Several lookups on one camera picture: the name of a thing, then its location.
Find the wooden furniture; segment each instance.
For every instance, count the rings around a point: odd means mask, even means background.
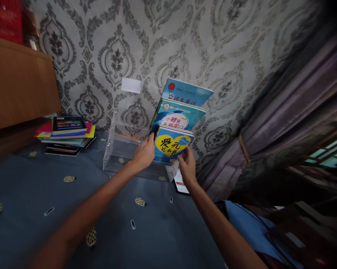
[[[0,38],[0,129],[58,111],[53,58]]]
[[[53,58],[0,38],[0,157],[36,141],[42,117],[60,111]]]

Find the curtain tieback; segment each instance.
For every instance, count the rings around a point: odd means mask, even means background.
[[[248,155],[248,152],[247,152],[246,148],[244,147],[241,132],[239,132],[238,142],[239,142],[239,144],[240,144],[240,146],[241,146],[241,148],[242,148],[242,151],[243,151],[243,153],[244,153],[244,156],[245,156],[245,158],[246,158],[246,161],[247,161],[248,163],[250,163],[250,162],[251,162],[250,156]]]

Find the person's left hand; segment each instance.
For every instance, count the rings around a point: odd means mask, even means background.
[[[135,151],[135,155],[129,162],[137,172],[149,167],[155,157],[154,133],[151,133],[145,141],[139,145]]]

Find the wallpaper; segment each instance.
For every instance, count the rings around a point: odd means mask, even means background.
[[[313,0],[25,0],[54,58],[62,111],[107,130],[147,128],[168,77],[214,90],[193,128],[197,168],[238,135],[266,86],[316,25]],[[139,96],[121,78],[142,81]],[[140,129],[126,127],[128,135]]]

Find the colorful book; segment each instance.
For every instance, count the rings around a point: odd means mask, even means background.
[[[71,152],[77,152],[79,147],[68,146],[68,145],[56,145],[56,144],[49,144],[46,146],[47,149],[55,149],[55,150],[65,150]]]
[[[194,135],[190,131],[160,125],[155,136],[153,163],[173,165],[193,139]]]
[[[85,122],[85,126],[87,128],[86,134],[90,134],[91,128],[93,127],[93,123]],[[37,133],[52,133],[53,132],[53,121],[50,120],[43,126],[41,126],[38,130],[36,130]]]
[[[65,145],[67,145],[67,146],[77,146],[77,147],[86,149],[95,140],[95,138],[96,138],[96,136],[93,137],[93,138],[84,138],[83,141],[81,142],[81,144],[65,143]]]
[[[80,132],[81,135],[76,135],[78,133],[71,133],[71,134],[58,134],[53,135],[52,133],[36,133],[34,137],[37,138],[44,138],[44,139],[70,139],[70,138],[93,138],[95,134],[95,125],[90,128],[90,133],[87,132]]]
[[[76,157],[79,152],[81,151],[81,149],[72,152],[72,151],[68,151],[68,150],[61,150],[61,149],[47,149],[46,152],[44,152],[44,154],[52,154],[52,155],[60,155],[60,156],[70,156],[70,157]]]
[[[82,117],[53,117],[53,134],[76,133],[86,131]]]
[[[214,91],[212,90],[169,78],[161,97],[201,107],[213,93]]]
[[[156,133],[159,125],[191,131],[205,114],[203,108],[161,98],[150,132]]]
[[[66,144],[79,146],[83,143],[83,140],[90,138],[81,138],[81,139],[45,139],[41,138],[42,143],[54,143],[54,144]]]

